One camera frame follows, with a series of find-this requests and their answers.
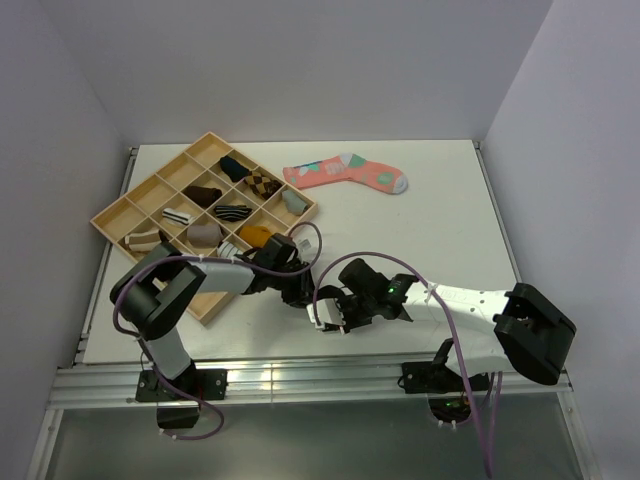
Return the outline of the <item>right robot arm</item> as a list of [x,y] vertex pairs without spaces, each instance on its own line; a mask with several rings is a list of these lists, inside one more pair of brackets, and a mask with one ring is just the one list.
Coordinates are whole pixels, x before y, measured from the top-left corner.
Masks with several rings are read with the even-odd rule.
[[577,328],[538,289],[518,283],[510,290],[472,290],[425,285],[412,274],[386,278],[363,259],[340,273],[347,293],[317,303],[321,323],[343,333],[387,320],[431,322],[472,332],[470,343],[447,339],[433,365],[435,383],[457,388],[466,377],[514,370],[530,381],[558,382]]

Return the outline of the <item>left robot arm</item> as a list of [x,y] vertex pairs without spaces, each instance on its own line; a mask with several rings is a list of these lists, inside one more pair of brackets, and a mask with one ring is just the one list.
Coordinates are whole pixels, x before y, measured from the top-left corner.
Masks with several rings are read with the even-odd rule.
[[184,348],[177,323],[200,293],[253,295],[267,289],[282,301],[304,308],[315,289],[309,263],[295,243],[274,234],[261,247],[233,253],[224,246],[215,257],[191,257],[162,242],[112,288],[117,313],[134,326],[131,332],[160,372],[159,388],[172,399],[199,391],[194,361]]

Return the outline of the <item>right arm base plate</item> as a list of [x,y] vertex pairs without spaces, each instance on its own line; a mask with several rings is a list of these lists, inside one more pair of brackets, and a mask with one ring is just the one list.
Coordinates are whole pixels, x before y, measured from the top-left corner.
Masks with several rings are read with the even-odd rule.
[[413,361],[401,364],[397,384],[406,394],[448,394],[464,392],[462,377],[435,361]]

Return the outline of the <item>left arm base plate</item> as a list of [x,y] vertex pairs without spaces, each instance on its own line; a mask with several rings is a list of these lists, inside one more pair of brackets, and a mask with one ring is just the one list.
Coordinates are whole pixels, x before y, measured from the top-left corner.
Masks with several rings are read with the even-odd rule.
[[[202,400],[223,400],[227,387],[225,369],[195,369],[183,372],[170,383]],[[183,401],[184,397],[164,386],[153,370],[143,370],[138,379],[135,401],[139,403]]]

